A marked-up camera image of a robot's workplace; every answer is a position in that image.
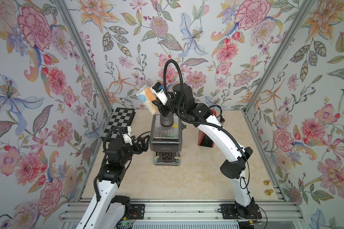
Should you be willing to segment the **orange blue patterned cloth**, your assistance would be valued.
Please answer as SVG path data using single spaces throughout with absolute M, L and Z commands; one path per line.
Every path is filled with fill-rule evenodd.
M 137 93 L 137 98 L 142 101 L 145 107 L 151 114 L 156 114 L 158 111 L 157 97 L 151 92 L 151 86 L 144 85 Z

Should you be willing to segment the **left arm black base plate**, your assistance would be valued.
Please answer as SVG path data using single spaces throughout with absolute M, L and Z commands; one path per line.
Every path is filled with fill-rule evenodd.
M 145 204 L 131 204 L 125 207 L 125 211 L 121 217 L 123 220 L 132 219 L 139 220 L 144 219 Z

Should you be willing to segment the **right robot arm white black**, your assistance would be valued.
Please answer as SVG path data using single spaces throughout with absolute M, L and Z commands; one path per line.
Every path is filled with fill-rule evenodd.
M 167 89 L 166 77 L 170 64 L 175 66 L 180 82 L 173 86 L 171 92 Z M 246 174 L 249 171 L 248 159 L 253 150 L 239 144 L 223 128 L 210 107 L 195 101 L 192 88 L 184 83 L 181 69 L 175 60 L 166 61 L 162 79 L 162 83 L 155 84 L 152 87 L 153 93 L 157 97 L 153 104 L 157 106 L 160 115 L 168 118 L 173 118 L 176 115 L 181 121 L 198 128 L 218 146 L 226 158 L 220 167 L 220 171 L 232 184 L 235 203 L 232 207 L 223 207 L 222 212 L 232 212 L 240 219 L 249 219 L 250 217 L 260 219 L 262 210 L 249 191 L 249 175 Z

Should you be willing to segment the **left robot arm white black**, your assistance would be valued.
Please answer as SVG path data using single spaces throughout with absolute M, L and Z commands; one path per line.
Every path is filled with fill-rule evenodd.
M 95 194 L 77 225 L 78 229 L 118 229 L 122 221 L 135 216 L 131 199 L 117 191 L 134 155 L 149 149 L 148 132 L 131 135 L 131 127 L 113 127 L 103 138 L 104 157 L 93 180 Z

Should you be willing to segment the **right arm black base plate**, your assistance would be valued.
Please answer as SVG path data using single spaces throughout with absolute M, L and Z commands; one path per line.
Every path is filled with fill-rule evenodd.
M 222 214 L 223 219 L 262 219 L 261 211 L 257 204 L 250 204 L 247 207 L 243 207 L 237 203 L 221 204 L 217 211 Z

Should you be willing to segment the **silver grey coffee machine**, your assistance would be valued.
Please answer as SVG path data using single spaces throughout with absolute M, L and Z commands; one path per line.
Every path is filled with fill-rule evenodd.
M 169 113 L 166 117 L 160 114 L 153 116 L 150 149 L 154 153 L 155 165 L 180 165 L 184 128 L 185 125 L 175 114 Z

